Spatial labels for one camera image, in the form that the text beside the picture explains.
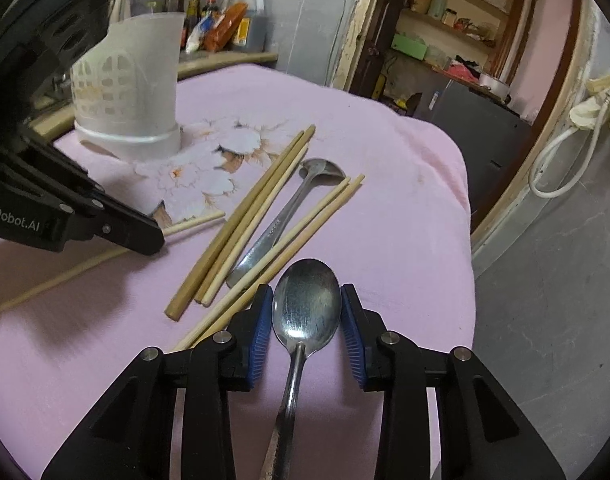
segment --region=orange package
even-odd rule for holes
[[[203,45],[210,52],[218,52],[223,50],[225,45],[236,32],[238,25],[245,17],[247,12],[247,4],[245,2],[236,2],[221,15],[214,27],[205,36]]]

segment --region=doorway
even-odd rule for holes
[[[550,52],[549,58],[541,56],[540,45],[548,41],[543,28],[533,28],[534,24],[541,25],[543,9],[534,6],[537,2],[542,6],[542,0],[446,0],[446,8],[437,10],[427,8],[432,2],[419,8],[418,0],[373,0],[372,12],[352,45],[353,66],[348,64],[344,84],[335,80],[334,85],[377,98],[401,115],[433,122],[446,131],[466,160],[473,232],[488,217],[544,134],[576,44],[581,0],[565,1],[563,14],[569,20],[563,23],[561,32],[556,31],[554,47],[549,50],[558,52]],[[438,16],[442,10],[443,19]],[[531,102],[528,107],[525,95],[534,91],[534,73],[525,73],[524,66],[533,59],[544,62],[545,58],[549,59],[549,79],[540,78],[537,95],[531,101],[541,102]],[[464,63],[466,68],[454,70],[453,61]],[[472,78],[467,75],[463,79],[463,72],[472,67]],[[514,94],[518,99],[507,102],[481,88],[480,72],[506,83],[511,99]],[[476,95],[473,102],[477,107],[465,107],[472,114],[469,120],[460,118],[459,124],[449,126],[441,123],[437,112],[429,114],[428,108],[435,104],[436,92],[442,97],[442,90],[459,92],[458,86],[466,86]],[[422,95],[427,93],[429,97],[423,100]],[[489,117],[484,121],[489,126],[487,133],[479,133],[481,121],[477,122],[476,117],[482,116]]]

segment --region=green container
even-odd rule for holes
[[[420,41],[412,40],[402,34],[396,34],[394,36],[391,47],[394,50],[420,59],[421,61],[424,59],[425,54],[427,54],[427,45],[422,44]]]

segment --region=jar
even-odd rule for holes
[[[427,15],[434,20],[441,20],[445,10],[447,10],[447,0],[432,0]]]
[[[458,15],[455,10],[447,9],[442,16],[442,22],[448,27],[452,27],[456,24],[456,20],[458,19]]]

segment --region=wooden chopstick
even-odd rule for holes
[[[202,282],[202,285],[198,288],[198,292],[194,295],[194,299],[199,303],[204,303],[205,294],[207,293],[207,289],[209,288],[211,282],[216,278],[216,275],[223,267],[225,260],[234,249],[234,246],[243,235],[243,232],[247,228],[247,226],[252,222],[256,213],[261,208],[262,203],[267,198],[269,193],[272,192],[272,189],[276,185],[276,183],[280,180],[283,174],[287,171],[288,167],[291,164],[291,161],[296,158],[298,152],[302,149],[302,147],[309,142],[311,137],[314,135],[316,131],[316,127],[312,124],[305,133],[300,137],[294,148],[291,150],[291,153],[285,157],[285,159],[281,162],[280,166],[276,169],[274,175],[266,184],[265,188],[259,193],[258,199],[254,202],[246,212],[243,219],[240,221],[239,225],[236,227],[234,233],[230,236],[229,240],[226,241],[224,247],[220,251],[220,254],[216,258],[216,261],[212,264],[211,269],[208,270],[208,273]]]
[[[206,224],[207,222],[211,222],[213,220],[218,220],[219,218],[223,218],[223,216],[225,216],[225,213],[223,213],[222,211],[217,211],[215,213],[202,216],[200,218],[192,218],[191,220],[188,220],[186,222],[180,222],[176,225],[168,227],[167,229],[163,229],[163,235],[165,236],[165,238],[167,238],[171,235],[175,235],[176,233],[186,231],[187,229]],[[72,280],[73,278],[79,276],[86,270],[93,269],[94,267],[102,264],[103,262],[106,262],[107,260],[111,260],[112,258],[116,258],[128,252],[130,252],[130,250],[124,247],[114,247],[105,251],[104,253],[98,254],[98,256],[94,256],[93,258],[90,258],[85,262],[73,266],[68,271],[63,272],[59,276],[56,276],[56,278],[47,280],[46,282],[41,283],[40,285],[36,285],[30,288],[28,291],[25,291],[24,293],[16,296],[12,300],[5,301],[5,303],[0,304],[0,312],[18,306],[18,304],[24,303],[25,301],[30,300],[31,298],[34,298],[35,296],[38,296],[39,294],[47,290],[50,290],[50,288],[54,288],[55,286],[58,286],[61,283],[65,283],[69,280]]]
[[[226,327],[231,317],[251,301],[258,285],[269,283],[280,272],[329,217],[351,198],[363,179],[364,175],[359,175],[349,185],[347,185],[348,179],[345,179],[332,192],[328,193],[306,218],[284,235],[278,244],[253,269],[243,276],[236,286],[229,291],[229,294],[208,312],[200,323],[174,347],[173,351],[190,348],[204,334],[215,333]],[[264,267],[268,265],[268,261],[272,261],[276,256],[275,261],[269,264],[267,269],[262,272]],[[261,272],[260,277],[255,280],[256,276]],[[251,282],[253,282],[253,285],[241,294],[243,289]]]
[[[252,235],[254,234],[254,231],[256,231],[256,228],[258,227],[258,224],[261,222],[262,218],[264,218],[265,214],[267,213],[269,208],[274,203],[274,200],[276,200],[278,193],[280,193],[280,190],[283,188],[285,183],[290,179],[290,176],[293,173],[293,171],[296,169],[297,165],[300,164],[300,161],[305,156],[305,153],[307,153],[308,147],[309,147],[309,144],[305,144],[303,146],[303,149],[298,152],[298,155],[296,155],[294,160],[291,161],[291,164],[287,168],[287,171],[285,171],[285,173],[280,178],[280,180],[278,181],[276,186],[274,186],[274,189],[272,189],[271,193],[269,193],[269,196],[262,203],[261,208],[258,210],[258,212],[254,216],[254,218],[252,219],[250,224],[247,226],[247,229],[245,229],[245,232],[243,232],[243,234],[241,235],[239,240],[236,242],[236,245],[233,247],[233,249],[227,256],[227,259],[224,261],[222,267],[220,267],[220,270],[218,271],[217,275],[214,277],[213,280],[211,280],[210,286],[207,289],[207,292],[205,292],[204,297],[202,298],[203,305],[209,306],[211,304],[211,302],[214,300],[214,297],[220,290],[220,287],[222,286],[223,282],[225,281],[225,278],[227,277],[227,275],[229,274],[229,271],[236,263],[240,254],[243,252],[243,249],[245,249],[245,246],[247,245],[249,238],[252,237]]]
[[[178,321],[181,319],[182,313],[187,309],[192,298],[200,288],[205,276],[210,271],[211,266],[219,256],[220,251],[223,249],[227,241],[231,238],[232,234],[238,227],[238,224],[243,219],[248,209],[258,198],[261,191],[267,186],[267,183],[272,179],[274,173],[278,170],[282,162],[292,153],[300,142],[302,137],[305,135],[304,132],[300,132],[290,142],[290,144],[280,154],[280,157],[265,171],[264,175],[256,182],[255,186],[247,193],[247,196],[243,198],[243,201],[238,205],[235,211],[227,220],[226,224],[223,225],[222,229],[218,232],[216,237],[211,241],[211,244],[207,247],[207,250],[202,254],[200,259],[194,265],[194,268],[185,278],[184,282],[169,302],[169,305],[165,309],[165,314],[170,319]],[[295,153],[298,153],[302,146],[298,148]]]

